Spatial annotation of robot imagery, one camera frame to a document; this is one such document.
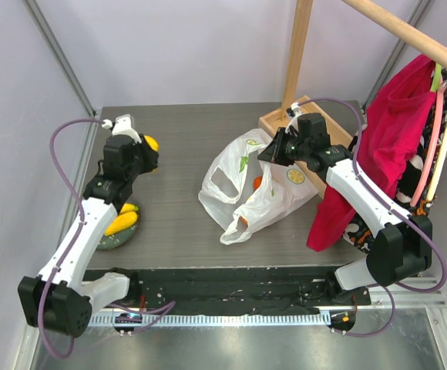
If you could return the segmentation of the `white plastic bag lemon print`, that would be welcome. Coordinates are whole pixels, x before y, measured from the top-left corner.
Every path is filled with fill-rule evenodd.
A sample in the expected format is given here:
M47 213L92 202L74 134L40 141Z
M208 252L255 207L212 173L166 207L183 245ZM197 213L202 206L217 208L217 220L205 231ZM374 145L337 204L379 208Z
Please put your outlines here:
M198 200L223 229L220 242L224 245L249 240L318 193L298 165L280 166L257 159L270 143L271 137L263 129L248 131L224 148L203 178ZM254 191L253 182L259 176L262 184Z

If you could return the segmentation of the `orange persimmon fruit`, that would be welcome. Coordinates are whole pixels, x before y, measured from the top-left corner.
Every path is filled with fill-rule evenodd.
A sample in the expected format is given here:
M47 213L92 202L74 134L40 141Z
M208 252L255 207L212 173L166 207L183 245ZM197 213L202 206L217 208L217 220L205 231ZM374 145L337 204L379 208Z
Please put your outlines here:
M260 187L260 185L262 184L262 180L263 180L262 176L256 177L254 179L254 182L253 182L254 191L256 191Z

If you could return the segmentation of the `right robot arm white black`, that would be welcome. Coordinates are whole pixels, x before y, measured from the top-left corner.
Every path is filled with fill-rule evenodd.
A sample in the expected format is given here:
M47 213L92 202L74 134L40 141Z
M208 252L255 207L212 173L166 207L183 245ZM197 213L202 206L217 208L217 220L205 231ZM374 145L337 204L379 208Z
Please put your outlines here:
M286 167L306 163L346 199L371 231L374 243L367 257L338 268L324 286L331 303L345 303L354 289L371 284L387 287L431 267L431 221L413 217L397 205L353 161L351 151L331 144L321 114L300 115L292 133L279 128L257 158Z

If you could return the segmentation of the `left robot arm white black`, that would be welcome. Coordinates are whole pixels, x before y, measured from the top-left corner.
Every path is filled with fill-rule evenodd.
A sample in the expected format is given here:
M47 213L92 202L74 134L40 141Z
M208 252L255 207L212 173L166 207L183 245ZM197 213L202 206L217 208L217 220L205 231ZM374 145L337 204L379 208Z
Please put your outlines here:
M141 297L138 275L113 268L87 284L82 279L108 226L133 192L135 179L158 167L159 145L150 136L139 142L111 136L96 175L87 183L81 208L53 257L36 277L24 277L18 296L28 325L78 338L94 313L112 303L135 306Z

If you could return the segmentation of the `yellow lemon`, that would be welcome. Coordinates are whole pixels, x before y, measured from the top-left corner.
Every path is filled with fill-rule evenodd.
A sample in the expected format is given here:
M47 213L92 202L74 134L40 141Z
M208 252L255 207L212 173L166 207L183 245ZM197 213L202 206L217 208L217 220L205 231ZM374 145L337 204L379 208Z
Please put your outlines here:
M148 135L144 135L143 137L152 150L154 150L155 152L158 152L160 150L160 145L153 137Z

